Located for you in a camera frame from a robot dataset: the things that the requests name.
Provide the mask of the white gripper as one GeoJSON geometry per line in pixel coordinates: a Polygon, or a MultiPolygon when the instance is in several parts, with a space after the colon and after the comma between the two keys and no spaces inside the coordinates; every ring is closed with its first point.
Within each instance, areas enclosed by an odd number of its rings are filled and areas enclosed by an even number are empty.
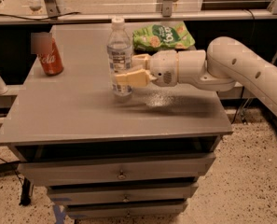
{"type": "Polygon", "coordinates": [[[118,85],[141,88],[153,82],[159,87],[173,87],[177,84],[177,52],[162,50],[152,57],[149,54],[132,56],[132,67],[136,71],[114,75],[118,85]]]}

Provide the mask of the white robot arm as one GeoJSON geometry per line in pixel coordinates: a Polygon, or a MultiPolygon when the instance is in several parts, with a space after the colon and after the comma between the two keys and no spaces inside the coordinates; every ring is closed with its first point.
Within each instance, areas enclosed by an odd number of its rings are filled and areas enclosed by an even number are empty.
{"type": "Polygon", "coordinates": [[[277,117],[277,67],[227,36],[214,39],[206,50],[134,55],[132,69],[114,74],[114,80],[135,88],[190,84],[205,91],[229,91],[240,83],[277,117]]]}

